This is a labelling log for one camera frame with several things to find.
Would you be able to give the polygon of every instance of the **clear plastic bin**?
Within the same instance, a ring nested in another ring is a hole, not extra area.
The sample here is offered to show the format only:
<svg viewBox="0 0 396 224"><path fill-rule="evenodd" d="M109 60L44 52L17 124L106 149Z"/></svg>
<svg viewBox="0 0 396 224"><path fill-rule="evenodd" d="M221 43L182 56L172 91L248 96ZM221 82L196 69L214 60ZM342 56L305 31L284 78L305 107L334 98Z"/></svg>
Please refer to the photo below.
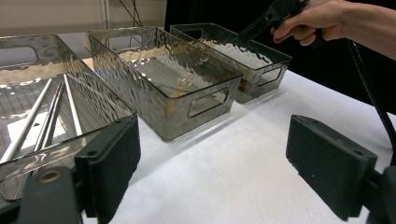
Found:
<svg viewBox="0 0 396 224"><path fill-rule="evenodd" d="M170 33L243 73L235 101L246 103L279 87L291 57L214 23L170 25Z"/></svg>
<svg viewBox="0 0 396 224"><path fill-rule="evenodd" d="M19 142L0 164L2 207L16 198L23 174L52 165L73 167L72 156L102 128L135 112L57 35L0 38L0 59L0 157ZM49 141L35 150L56 89L66 80L71 94L64 86Z"/></svg>
<svg viewBox="0 0 396 224"><path fill-rule="evenodd" d="M157 27L88 34L95 72L163 141L230 111L242 74L179 38Z"/></svg>

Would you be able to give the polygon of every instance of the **hand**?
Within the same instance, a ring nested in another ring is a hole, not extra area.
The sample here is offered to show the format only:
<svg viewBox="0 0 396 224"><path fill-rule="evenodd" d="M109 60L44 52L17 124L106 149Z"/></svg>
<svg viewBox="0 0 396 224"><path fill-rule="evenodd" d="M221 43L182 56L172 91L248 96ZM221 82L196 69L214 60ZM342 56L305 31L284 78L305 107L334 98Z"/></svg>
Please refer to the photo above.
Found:
<svg viewBox="0 0 396 224"><path fill-rule="evenodd" d="M277 30L271 30L274 42L281 43L293 35L302 46L308 46L315 41L317 29L321 29L325 40L344 37L342 10L344 4L347 2L342 0L310 1L305 11L286 18Z"/></svg>

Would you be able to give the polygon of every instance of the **white tabletop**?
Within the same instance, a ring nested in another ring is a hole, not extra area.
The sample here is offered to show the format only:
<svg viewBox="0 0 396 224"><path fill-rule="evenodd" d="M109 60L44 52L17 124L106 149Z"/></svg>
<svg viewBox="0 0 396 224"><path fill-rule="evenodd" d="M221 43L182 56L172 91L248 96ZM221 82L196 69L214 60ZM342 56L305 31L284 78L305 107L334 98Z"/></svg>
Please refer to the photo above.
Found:
<svg viewBox="0 0 396 224"><path fill-rule="evenodd" d="M380 173L389 165L390 141L371 105L288 71L277 90L234 102L229 113L170 143L139 118L142 157L111 223L345 223L285 156L293 114L374 152ZM365 223L367 215L363 208L348 223Z"/></svg>

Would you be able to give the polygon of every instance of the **black spray gun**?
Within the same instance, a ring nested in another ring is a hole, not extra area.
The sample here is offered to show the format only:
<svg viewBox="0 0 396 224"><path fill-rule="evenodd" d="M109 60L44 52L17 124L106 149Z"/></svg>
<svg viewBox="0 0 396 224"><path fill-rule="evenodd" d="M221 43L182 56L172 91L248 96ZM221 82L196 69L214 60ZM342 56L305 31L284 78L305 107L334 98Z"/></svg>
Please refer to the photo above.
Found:
<svg viewBox="0 0 396 224"><path fill-rule="evenodd" d="M276 0L262 16L239 33L239 39L247 43L267 28L279 27L286 17L299 14L305 9L307 4L308 0ZM317 30L315 35L317 38L311 44L314 49L324 42L320 30Z"/></svg>

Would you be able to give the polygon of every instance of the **wall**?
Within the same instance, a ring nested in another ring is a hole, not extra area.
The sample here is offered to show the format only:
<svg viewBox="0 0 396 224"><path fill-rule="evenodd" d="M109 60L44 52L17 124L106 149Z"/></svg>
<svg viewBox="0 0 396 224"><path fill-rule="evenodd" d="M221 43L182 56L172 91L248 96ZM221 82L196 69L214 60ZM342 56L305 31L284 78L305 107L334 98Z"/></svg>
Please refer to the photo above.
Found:
<svg viewBox="0 0 396 224"><path fill-rule="evenodd" d="M110 27L133 21L120 0L107 0ZM84 32L106 28L106 0L1 0L0 36ZM132 1L122 0L131 12ZM136 0L143 25L164 26L166 0Z"/></svg>

